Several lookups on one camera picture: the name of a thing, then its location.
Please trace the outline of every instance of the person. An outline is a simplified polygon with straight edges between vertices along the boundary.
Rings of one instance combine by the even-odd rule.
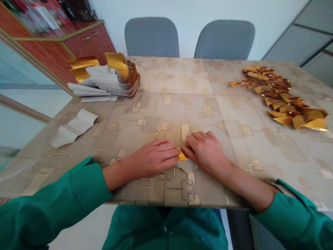
[[[230,162],[209,131],[193,133],[181,148],[203,171],[242,196],[287,249],[333,249],[333,221],[288,184],[268,185]],[[44,249],[59,232],[112,198],[129,181],[173,167],[180,150],[158,139],[103,169],[88,157],[33,196],[0,207],[1,249]],[[228,249],[223,225],[211,208],[118,206],[103,249]]]

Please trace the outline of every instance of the chair backrest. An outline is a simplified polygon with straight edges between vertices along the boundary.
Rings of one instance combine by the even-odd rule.
[[[248,21],[212,21],[200,33],[194,58],[247,60],[255,33]]]
[[[177,28],[165,17],[138,17],[125,26],[129,56],[179,57]]]

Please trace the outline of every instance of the patterned tablecloth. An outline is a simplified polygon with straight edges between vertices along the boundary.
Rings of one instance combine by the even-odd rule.
[[[185,145],[193,131],[213,131],[226,156],[264,181],[280,178],[333,210],[333,133],[293,130],[269,117],[260,96],[246,87],[242,69],[259,64],[288,78],[290,93],[313,108],[333,111],[333,89],[291,62],[129,57],[141,75],[133,99],[81,103],[74,98],[0,173],[0,197],[32,195],[88,156],[101,167],[143,145],[167,138]],[[99,117],[74,143],[52,148],[47,136],[84,108]],[[333,131],[333,116],[326,118]],[[154,206],[243,207],[244,201],[200,168],[178,168],[127,183],[111,203]]]

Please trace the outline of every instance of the gold foil paper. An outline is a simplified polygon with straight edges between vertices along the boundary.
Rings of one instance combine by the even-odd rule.
[[[72,67],[72,69],[86,68],[95,65],[100,65],[95,57],[82,57],[76,59],[70,59],[67,63]]]
[[[90,75],[87,73],[86,68],[76,68],[70,70],[74,75],[78,83],[83,82],[87,78],[90,77]]]
[[[313,121],[310,121],[303,126],[314,129],[314,130],[328,131],[325,120],[321,119],[321,118],[317,118]]]
[[[305,125],[310,119],[305,115],[297,115],[292,118],[292,125],[294,129],[299,129],[301,126]]]
[[[269,97],[264,98],[264,100],[267,106],[279,101],[279,100],[270,99]]]
[[[281,112],[275,112],[275,111],[267,111],[270,115],[272,115],[275,118],[279,117],[287,117],[286,113],[281,113]]]
[[[228,84],[228,86],[230,86],[230,87],[236,87],[236,86],[240,86],[240,85],[242,85],[242,83],[240,83],[240,82],[230,82]]]
[[[284,102],[276,102],[276,103],[272,104],[272,107],[274,110],[277,110],[279,107],[284,106],[284,105],[285,105]]]
[[[118,69],[122,78],[128,76],[129,70],[126,64],[126,59],[122,53],[105,52],[104,55],[110,68]]]
[[[284,126],[289,127],[291,125],[291,117],[286,116],[286,117],[278,117],[278,118],[273,118],[273,120],[281,123]]]
[[[328,113],[322,109],[312,109],[304,104],[304,100],[289,93],[291,84],[288,79],[267,67],[254,65],[243,69],[245,79],[230,82],[230,87],[247,86],[257,95],[264,97],[265,104],[276,111],[268,111],[273,119],[284,126],[294,129],[307,127],[319,131],[327,131],[324,121]]]
[[[179,161],[187,160],[188,158],[185,156],[185,154],[183,153],[181,148],[178,148],[178,149],[180,149],[180,154],[178,155],[179,156]]]

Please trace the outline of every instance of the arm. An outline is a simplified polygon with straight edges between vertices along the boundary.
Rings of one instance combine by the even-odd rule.
[[[281,180],[277,184],[293,193],[294,198],[231,163],[211,131],[189,135],[182,150],[206,173],[247,200],[257,212],[255,217],[286,248],[333,248],[333,221],[328,216]]]
[[[42,249],[62,229],[112,198],[110,191],[174,166],[179,153],[173,144],[161,139],[103,169],[88,157],[33,196],[19,197],[0,207],[1,249]]]

